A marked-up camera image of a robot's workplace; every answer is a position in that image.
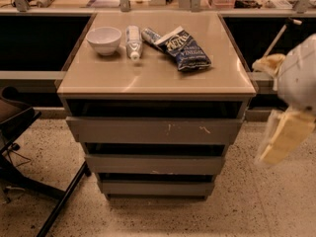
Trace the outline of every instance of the speckled floor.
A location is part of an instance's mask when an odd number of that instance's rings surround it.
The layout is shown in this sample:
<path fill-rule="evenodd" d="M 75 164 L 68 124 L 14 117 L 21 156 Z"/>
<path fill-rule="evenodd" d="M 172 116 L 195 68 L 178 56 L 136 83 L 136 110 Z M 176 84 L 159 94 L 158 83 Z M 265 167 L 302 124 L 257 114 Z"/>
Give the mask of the speckled floor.
<path fill-rule="evenodd" d="M 208 200 L 106 198 L 84 177 L 47 236 L 315 236 L 316 134 L 271 169 L 254 165 L 264 122 L 244 123 Z M 18 141 L 26 176 L 66 189 L 84 153 L 64 119 L 39 119 Z M 14 157 L 18 164 L 23 160 Z M 0 236 L 36 236 L 55 200 L 12 190 Z"/>

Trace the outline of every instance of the black chair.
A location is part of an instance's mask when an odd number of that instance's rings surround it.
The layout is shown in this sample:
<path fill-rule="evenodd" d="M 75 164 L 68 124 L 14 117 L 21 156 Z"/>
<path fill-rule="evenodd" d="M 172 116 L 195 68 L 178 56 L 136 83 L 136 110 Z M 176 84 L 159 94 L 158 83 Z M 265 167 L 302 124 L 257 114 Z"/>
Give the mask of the black chair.
<path fill-rule="evenodd" d="M 43 194 L 57 199 L 58 203 L 38 236 L 45 236 L 60 210 L 71 196 L 83 174 L 90 176 L 86 162 L 74 177 L 66 191 L 40 183 L 24 176 L 10 161 L 8 155 L 11 150 L 18 150 L 19 145 L 15 141 L 33 124 L 41 115 L 32 106 L 20 99 L 20 94 L 14 87 L 0 89 L 0 179 L 25 190 Z M 0 196 L 6 202 L 10 202 L 6 193 L 0 189 Z"/>

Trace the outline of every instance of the lotion bottle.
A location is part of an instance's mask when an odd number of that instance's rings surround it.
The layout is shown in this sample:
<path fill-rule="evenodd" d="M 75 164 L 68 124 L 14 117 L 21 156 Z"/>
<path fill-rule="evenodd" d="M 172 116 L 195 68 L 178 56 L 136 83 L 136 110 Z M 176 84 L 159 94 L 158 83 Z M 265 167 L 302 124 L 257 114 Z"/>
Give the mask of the lotion bottle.
<path fill-rule="evenodd" d="M 142 53 L 142 39 L 138 26 L 128 26 L 126 28 L 126 52 L 132 61 L 137 61 Z"/>

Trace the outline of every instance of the cabinet top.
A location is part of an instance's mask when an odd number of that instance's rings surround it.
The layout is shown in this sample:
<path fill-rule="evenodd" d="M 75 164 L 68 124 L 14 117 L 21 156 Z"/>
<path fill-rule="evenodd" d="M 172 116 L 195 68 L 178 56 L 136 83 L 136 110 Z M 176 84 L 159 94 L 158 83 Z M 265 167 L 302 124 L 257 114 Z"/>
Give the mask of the cabinet top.
<path fill-rule="evenodd" d="M 138 62 L 126 56 L 125 29 L 137 25 L 161 36 L 183 27 L 211 60 L 207 70 L 183 73 L 167 54 L 143 44 Z M 110 26 L 122 31 L 118 51 L 101 56 L 83 39 L 58 88 L 59 95 L 247 95 L 253 87 L 228 34 L 215 12 L 120 11 L 99 12 L 90 30 Z"/>

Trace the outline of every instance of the chair wheel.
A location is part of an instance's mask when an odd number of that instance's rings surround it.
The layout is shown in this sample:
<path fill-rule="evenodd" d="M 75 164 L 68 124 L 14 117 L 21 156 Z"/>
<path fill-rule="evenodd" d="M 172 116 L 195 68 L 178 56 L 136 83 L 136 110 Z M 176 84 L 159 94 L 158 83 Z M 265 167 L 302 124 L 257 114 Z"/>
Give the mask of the chair wheel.
<path fill-rule="evenodd" d="M 90 171 L 90 169 L 87 167 L 86 169 L 85 169 L 85 175 L 86 175 L 86 177 L 90 177 L 91 176 L 91 171 Z"/>
<path fill-rule="evenodd" d="M 18 143 L 12 143 L 11 148 L 14 151 L 18 151 L 20 149 L 20 145 Z"/>

